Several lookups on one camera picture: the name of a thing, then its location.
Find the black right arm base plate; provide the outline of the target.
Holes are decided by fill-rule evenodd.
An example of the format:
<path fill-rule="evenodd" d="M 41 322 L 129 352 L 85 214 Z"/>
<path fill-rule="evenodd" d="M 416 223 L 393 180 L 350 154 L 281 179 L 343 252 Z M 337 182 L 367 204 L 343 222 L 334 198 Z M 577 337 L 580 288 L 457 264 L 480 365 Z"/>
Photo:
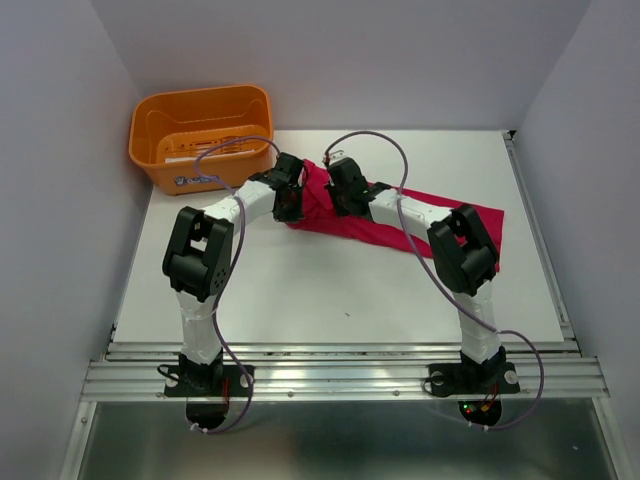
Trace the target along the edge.
<path fill-rule="evenodd" d="M 494 392 L 511 395 L 521 391 L 518 379 L 509 382 L 505 377 L 508 372 L 515 372 L 515 366 L 509 362 L 493 370 L 462 363 L 430 364 L 427 369 L 422 389 L 436 398 Z"/>

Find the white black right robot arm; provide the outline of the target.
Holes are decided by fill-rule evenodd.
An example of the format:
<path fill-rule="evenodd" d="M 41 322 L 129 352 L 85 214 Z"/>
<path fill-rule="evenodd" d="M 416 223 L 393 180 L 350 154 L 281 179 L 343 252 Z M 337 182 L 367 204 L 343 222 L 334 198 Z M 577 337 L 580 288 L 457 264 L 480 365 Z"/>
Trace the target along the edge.
<path fill-rule="evenodd" d="M 370 184 L 350 157 L 326 157 L 324 166 L 329 174 L 326 189 L 338 215 L 401 230 L 418 258 L 423 255 L 417 239 L 431 249 L 435 269 L 428 275 L 458 312 L 461 347 L 459 362 L 428 366 L 424 389 L 444 398 L 497 386 L 506 365 L 492 305 L 499 253 L 476 209 L 469 204 L 437 207 L 399 188 Z"/>

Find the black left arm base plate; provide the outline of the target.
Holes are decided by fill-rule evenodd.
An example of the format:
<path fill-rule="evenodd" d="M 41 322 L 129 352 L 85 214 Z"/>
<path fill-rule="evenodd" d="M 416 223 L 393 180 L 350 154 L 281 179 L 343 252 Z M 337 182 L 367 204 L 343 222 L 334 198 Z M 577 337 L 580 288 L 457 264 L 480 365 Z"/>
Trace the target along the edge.
<path fill-rule="evenodd" d="M 248 398 L 248 380 L 233 364 L 222 364 L 212 373 L 183 373 L 178 365 L 161 364 L 157 372 L 165 381 L 164 395 L 169 398 Z"/>

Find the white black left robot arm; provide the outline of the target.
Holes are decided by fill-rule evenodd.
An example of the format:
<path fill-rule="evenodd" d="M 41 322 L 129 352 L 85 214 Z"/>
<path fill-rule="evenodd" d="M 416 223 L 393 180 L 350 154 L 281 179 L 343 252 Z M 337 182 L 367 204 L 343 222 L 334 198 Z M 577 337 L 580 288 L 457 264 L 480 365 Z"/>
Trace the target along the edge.
<path fill-rule="evenodd" d="M 233 270 L 233 245 L 244 237 L 248 224 L 262 216 L 300 220 L 306 173 L 303 160 L 281 153 L 273 168 L 250 176 L 219 202 L 178 212 L 162 262 L 182 318 L 178 366 L 160 369 L 173 389 L 204 395 L 221 386 L 223 346 L 213 316 Z"/>

